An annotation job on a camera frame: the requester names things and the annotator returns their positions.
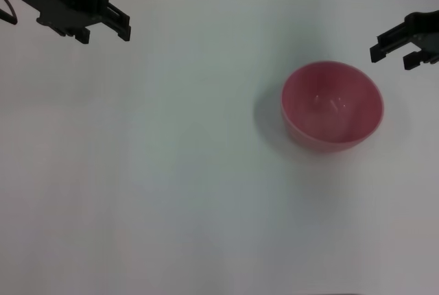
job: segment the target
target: table surface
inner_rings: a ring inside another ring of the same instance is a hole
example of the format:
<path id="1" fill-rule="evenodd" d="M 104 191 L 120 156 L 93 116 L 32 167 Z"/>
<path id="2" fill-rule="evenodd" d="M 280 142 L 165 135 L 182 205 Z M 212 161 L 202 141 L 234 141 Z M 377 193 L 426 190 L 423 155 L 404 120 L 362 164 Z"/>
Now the table surface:
<path id="1" fill-rule="evenodd" d="M 376 36 L 438 0 L 111 0 L 61 38 L 0 23 L 5 294 L 363 295 L 439 289 L 439 68 L 378 64 Z M 338 60 L 380 88 L 356 148 L 310 154 L 279 91 Z"/>

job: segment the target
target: cable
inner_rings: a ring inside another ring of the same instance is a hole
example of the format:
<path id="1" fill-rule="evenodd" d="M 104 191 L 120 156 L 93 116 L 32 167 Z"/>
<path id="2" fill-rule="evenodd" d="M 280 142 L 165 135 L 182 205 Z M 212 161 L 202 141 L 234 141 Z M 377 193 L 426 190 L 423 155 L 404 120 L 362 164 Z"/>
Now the cable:
<path id="1" fill-rule="evenodd" d="M 12 4 L 9 2 L 9 0 L 4 0 L 4 1 L 6 2 L 6 5 L 8 5 L 12 15 L 9 15 L 7 12 L 4 12 L 3 10 L 0 10 L 0 19 L 3 19 L 5 22 L 8 22 L 10 24 L 16 25 L 19 22 L 19 20 L 16 17 L 15 9 L 14 7 L 12 7 Z"/>

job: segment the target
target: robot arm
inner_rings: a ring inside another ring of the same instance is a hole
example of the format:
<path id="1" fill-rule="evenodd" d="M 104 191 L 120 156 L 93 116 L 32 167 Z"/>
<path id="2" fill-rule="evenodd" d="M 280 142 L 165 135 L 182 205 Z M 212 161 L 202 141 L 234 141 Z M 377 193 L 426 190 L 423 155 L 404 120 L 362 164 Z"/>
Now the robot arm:
<path id="1" fill-rule="evenodd" d="M 413 43 L 420 48 L 404 57 L 404 67 L 412 70 L 421 62 L 439 62 L 439 11 L 415 12 L 405 17 L 404 23 L 378 37 L 378 45 L 370 48 L 372 62 L 376 63 L 402 46 Z"/>
<path id="2" fill-rule="evenodd" d="M 40 12 L 37 22 L 50 27 L 61 36 L 74 36 L 87 44 L 90 30 L 86 27 L 98 23 L 116 31 L 124 41 L 131 36 L 130 17 L 113 6 L 109 0 L 23 0 Z M 10 21 L 9 15 L 0 18 Z"/>

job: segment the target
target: pink bowl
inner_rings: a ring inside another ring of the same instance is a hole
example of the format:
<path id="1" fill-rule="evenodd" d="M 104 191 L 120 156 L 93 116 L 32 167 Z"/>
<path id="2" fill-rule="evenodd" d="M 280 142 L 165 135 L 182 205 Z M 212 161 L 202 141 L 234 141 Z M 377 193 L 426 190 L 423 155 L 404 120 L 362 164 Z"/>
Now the pink bowl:
<path id="1" fill-rule="evenodd" d="M 383 119 L 383 98 L 363 72 L 316 62 L 294 72 L 281 95 L 287 131 L 312 150 L 336 152 L 367 139 Z"/>

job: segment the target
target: bowl rim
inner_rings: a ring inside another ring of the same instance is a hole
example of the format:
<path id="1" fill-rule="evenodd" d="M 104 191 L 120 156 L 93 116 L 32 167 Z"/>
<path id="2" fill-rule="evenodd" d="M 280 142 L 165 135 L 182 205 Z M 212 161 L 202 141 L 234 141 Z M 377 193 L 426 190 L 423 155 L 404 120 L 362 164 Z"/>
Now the bowl rim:
<path id="1" fill-rule="evenodd" d="M 377 93 L 378 93 L 379 101 L 381 102 L 381 115 L 380 115 L 380 118 L 379 118 L 379 120 L 378 120 L 376 126 L 375 126 L 375 127 L 373 128 L 373 130 L 370 131 L 367 135 L 365 135 L 365 136 L 363 136 L 363 137 L 360 137 L 359 139 L 355 139 L 354 141 L 349 141 L 349 142 L 329 142 L 329 141 L 323 141 L 322 139 L 315 138 L 315 137 L 313 137 L 313 136 L 311 136 L 311 135 L 308 135 L 307 133 L 303 132 L 301 129 L 299 129 L 299 128 L 293 123 L 293 121 L 291 121 L 291 120 L 289 119 L 287 113 L 285 112 L 285 108 L 284 108 L 284 106 L 283 106 L 283 97 L 284 97 L 284 92 L 285 92 L 286 84 L 287 84 L 287 82 L 289 81 L 289 79 L 291 79 L 291 77 L 294 76 L 294 74 L 296 74 L 297 72 L 301 71 L 301 70 L 304 69 L 305 67 L 309 67 L 309 66 L 311 66 L 311 65 L 315 65 L 315 64 L 338 64 L 338 65 L 342 65 L 342 66 L 344 66 L 344 67 L 348 67 L 348 68 L 350 68 L 350 69 L 354 69 L 354 70 L 356 70 L 357 72 L 359 72 L 360 74 L 362 74 L 362 75 L 363 75 L 363 76 L 364 76 L 364 77 L 365 77 L 365 78 L 366 78 L 366 79 L 367 79 L 367 80 L 368 80 L 368 81 L 374 86 L 375 90 L 376 90 Z M 285 120 L 285 122 L 287 122 L 288 125 L 289 125 L 290 127 L 292 127 L 295 131 L 297 131 L 300 135 L 302 135 L 302 136 L 305 137 L 306 139 L 312 140 L 312 141 L 314 141 L 314 142 L 321 143 L 321 144 L 325 144 L 325 145 L 330 145 L 330 146 L 334 146 L 334 147 L 335 147 L 335 146 L 340 146 L 340 145 L 352 145 L 352 144 L 355 145 L 355 144 L 358 144 L 358 143 L 364 141 L 365 139 L 367 139 L 367 138 L 368 138 L 369 136 L 371 136 L 374 132 L 376 132 L 377 129 L 378 129 L 378 127 L 381 125 L 381 122 L 383 121 L 383 118 L 384 118 L 384 100 L 383 100 L 383 96 L 382 96 L 382 94 L 381 94 L 381 91 L 379 91 L 378 86 L 377 86 L 377 85 L 373 82 L 373 80 L 370 79 L 370 77 L 369 77 L 367 74 L 365 74 L 362 70 L 360 70 L 360 69 L 358 69 L 358 68 L 356 68 L 356 67 L 353 67 L 352 65 L 349 65 L 349 64 L 343 63 L 343 62 L 338 62 L 338 61 L 334 61 L 334 60 L 321 60 L 321 61 L 318 61 L 318 62 L 308 63 L 308 64 L 306 64 L 306 65 L 300 67 L 299 69 L 295 70 L 295 72 L 293 72 L 293 73 L 292 73 L 292 74 L 286 79 L 286 81 L 284 82 L 284 84 L 283 84 L 283 86 L 282 86 L 282 93 L 281 93 L 281 110 L 282 110 L 282 116 L 283 116 L 283 119 Z"/>

